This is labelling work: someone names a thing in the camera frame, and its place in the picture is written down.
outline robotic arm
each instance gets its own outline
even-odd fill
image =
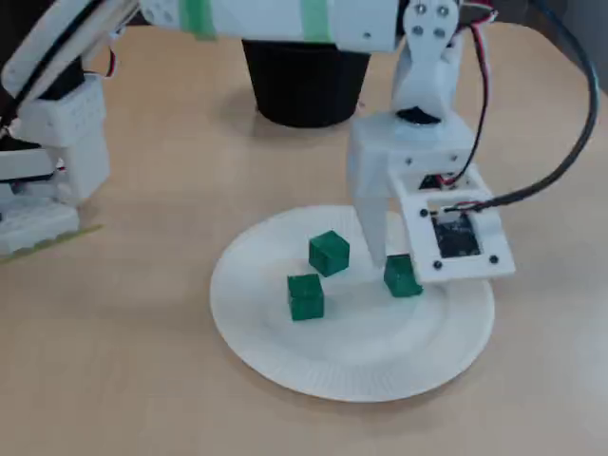
[[[493,198],[471,164],[481,129],[475,138],[452,109],[464,45],[459,28],[461,3],[56,1],[2,71],[2,83],[15,102],[0,120],[0,142],[9,135],[12,118],[18,116],[19,126],[11,134],[41,147],[0,152],[0,213],[7,216],[0,221],[0,255],[77,229],[76,207],[107,179],[105,106],[99,78],[85,76],[80,86],[60,100],[40,97],[72,62],[90,59],[141,8],[151,24],[187,31],[200,39],[222,34],[393,52],[405,33],[391,110],[357,119],[351,127],[349,183],[371,257],[383,265],[388,201],[397,198],[421,283],[512,274],[513,258],[494,207],[500,204],[490,204],[499,199]],[[493,19],[493,14],[485,19]],[[484,43],[479,31],[475,38],[480,56]],[[596,111],[597,90],[595,85],[594,93],[590,84]],[[595,119],[588,120],[589,135],[594,123]],[[581,139],[579,150],[573,153],[584,146],[584,135]],[[66,171],[55,172],[58,159]],[[29,180],[41,175],[48,179]],[[15,181],[25,182],[18,192],[12,185]],[[29,226],[7,223],[20,211],[29,214]]]

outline paper plate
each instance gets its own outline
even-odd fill
[[[351,244],[348,270],[321,283],[325,317],[293,322],[287,276],[310,274],[310,238],[334,230]],[[389,255],[408,251],[389,214]],[[354,209],[321,206],[272,217],[240,235],[211,281],[211,309],[230,348],[279,385],[326,399],[384,402],[437,388],[465,371],[494,323],[485,281],[426,287],[395,299],[367,250]]]

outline wooden table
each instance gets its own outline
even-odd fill
[[[489,31],[495,96],[480,164],[497,192],[540,177],[586,110],[582,76],[536,32]],[[412,400],[336,404],[246,368],[208,286],[241,231],[296,206],[347,203],[348,126],[260,118],[237,41],[130,30],[106,85],[113,174],[86,205],[101,231],[0,269],[0,453],[600,455],[608,450],[608,113],[551,191],[503,211],[518,273],[496,281],[478,362]],[[396,56],[362,94],[384,108]],[[469,43],[459,111],[481,102]]]

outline black container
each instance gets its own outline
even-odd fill
[[[349,119],[369,54],[333,45],[243,41],[259,112],[276,124],[319,128]]]

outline green cube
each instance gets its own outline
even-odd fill
[[[423,291],[416,281],[409,255],[395,255],[387,258],[384,281],[393,297],[414,297],[421,295]]]
[[[317,274],[287,277],[287,287],[293,321],[323,318],[325,296]]]
[[[309,242],[308,262],[324,277],[349,267],[351,246],[335,231],[313,237]]]

